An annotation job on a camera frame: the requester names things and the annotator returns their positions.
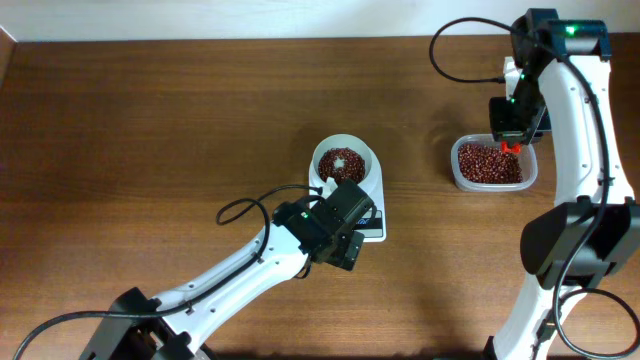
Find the red measuring scoop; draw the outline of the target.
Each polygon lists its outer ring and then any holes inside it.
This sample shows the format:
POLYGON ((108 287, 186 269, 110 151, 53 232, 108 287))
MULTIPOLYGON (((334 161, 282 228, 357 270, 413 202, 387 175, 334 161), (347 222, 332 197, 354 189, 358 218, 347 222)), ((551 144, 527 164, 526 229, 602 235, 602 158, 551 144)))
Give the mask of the red measuring scoop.
POLYGON ((510 145, 508 142, 503 141, 501 143, 501 151, 505 154, 518 155, 521 153, 521 145, 519 143, 510 145))

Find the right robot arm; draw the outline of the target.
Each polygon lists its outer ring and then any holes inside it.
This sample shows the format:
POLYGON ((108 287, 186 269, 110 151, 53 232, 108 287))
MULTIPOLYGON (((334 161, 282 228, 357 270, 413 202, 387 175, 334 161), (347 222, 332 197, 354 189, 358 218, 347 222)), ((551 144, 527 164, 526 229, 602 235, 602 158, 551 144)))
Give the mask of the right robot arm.
POLYGON ((509 28, 507 93, 489 103, 506 148, 553 137, 551 210, 521 235, 525 282, 507 322, 487 343, 492 359, 543 359, 563 321, 639 245, 639 206, 621 166, 609 101, 612 50, 600 20, 530 9, 509 28))

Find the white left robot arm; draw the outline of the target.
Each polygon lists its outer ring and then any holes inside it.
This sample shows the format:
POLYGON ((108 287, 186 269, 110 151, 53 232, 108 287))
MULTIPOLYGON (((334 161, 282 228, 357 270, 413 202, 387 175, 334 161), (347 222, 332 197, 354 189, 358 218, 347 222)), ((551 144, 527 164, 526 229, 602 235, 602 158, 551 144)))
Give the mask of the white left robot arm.
POLYGON ((313 263, 352 270, 364 242, 356 226, 375 207, 352 181, 328 197, 282 203, 249 243, 190 282, 152 298, 137 288, 120 295, 112 310, 151 311, 153 317, 102 320, 82 358, 209 358, 206 340, 270 288, 313 263))

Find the white digital kitchen scale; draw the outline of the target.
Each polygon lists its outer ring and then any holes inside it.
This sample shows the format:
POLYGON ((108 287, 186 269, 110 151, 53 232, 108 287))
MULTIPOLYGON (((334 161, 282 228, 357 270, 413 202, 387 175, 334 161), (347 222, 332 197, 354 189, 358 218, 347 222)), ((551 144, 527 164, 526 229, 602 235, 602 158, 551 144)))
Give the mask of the white digital kitchen scale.
POLYGON ((381 243, 387 236, 387 225, 384 204, 384 188, 380 162, 375 153, 369 149, 362 155, 366 162, 367 176, 359 187, 373 200, 377 212, 374 218, 368 211, 356 224, 355 230, 364 235, 365 243, 381 243))

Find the adzuki beans in bowl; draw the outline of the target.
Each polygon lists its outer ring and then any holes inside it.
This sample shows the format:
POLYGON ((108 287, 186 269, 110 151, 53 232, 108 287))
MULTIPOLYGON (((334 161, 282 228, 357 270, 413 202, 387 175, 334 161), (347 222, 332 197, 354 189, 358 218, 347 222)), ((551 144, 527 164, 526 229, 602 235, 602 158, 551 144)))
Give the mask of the adzuki beans in bowl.
POLYGON ((365 177, 365 160, 354 150, 332 148, 326 151, 318 163, 319 177, 327 182, 332 178, 336 184, 345 180, 360 183, 365 177))

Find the grey round bowl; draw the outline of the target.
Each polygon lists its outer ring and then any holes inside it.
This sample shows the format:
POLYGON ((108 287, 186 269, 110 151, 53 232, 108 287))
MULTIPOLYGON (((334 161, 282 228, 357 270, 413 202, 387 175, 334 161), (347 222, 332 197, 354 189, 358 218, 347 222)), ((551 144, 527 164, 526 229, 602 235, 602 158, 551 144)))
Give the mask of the grey round bowl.
POLYGON ((358 186, 368 194, 373 194, 376 187, 382 184, 382 172, 379 160, 365 142, 349 134, 336 134, 321 141, 314 150, 309 168, 309 185, 322 187, 325 181, 321 179, 319 165, 321 157, 331 149, 349 148, 364 160, 364 178, 358 186))

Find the clear plastic container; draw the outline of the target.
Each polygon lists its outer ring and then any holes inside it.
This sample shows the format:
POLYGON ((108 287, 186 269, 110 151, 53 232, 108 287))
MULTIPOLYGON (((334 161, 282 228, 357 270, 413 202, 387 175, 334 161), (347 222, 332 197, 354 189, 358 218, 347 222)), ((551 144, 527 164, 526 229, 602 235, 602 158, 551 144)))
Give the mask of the clear plastic container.
POLYGON ((479 144, 501 150, 501 144, 495 142, 490 134, 466 135, 459 138, 451 149, 451 167, 456 186, 463 191, 470 192, 513 192, 529 188, 538 176, 537 158, 532 145, 521 147, 521 153, 516 155, 522 170, 523 181, 512 184, 481 184, 466 180, 459 169, 457 152, 465 143, 479 144))

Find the red adzuki beans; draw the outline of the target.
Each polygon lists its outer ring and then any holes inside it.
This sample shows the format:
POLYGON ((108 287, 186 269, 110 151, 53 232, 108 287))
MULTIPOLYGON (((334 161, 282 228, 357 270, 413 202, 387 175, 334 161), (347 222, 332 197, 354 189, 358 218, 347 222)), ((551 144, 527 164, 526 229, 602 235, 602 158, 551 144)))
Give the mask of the red adzuki beans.
POLYGON ((462 176, 481 184, 512 184, 523 181, 518 158, 498 148, 465 143, 457 152, 462 176))

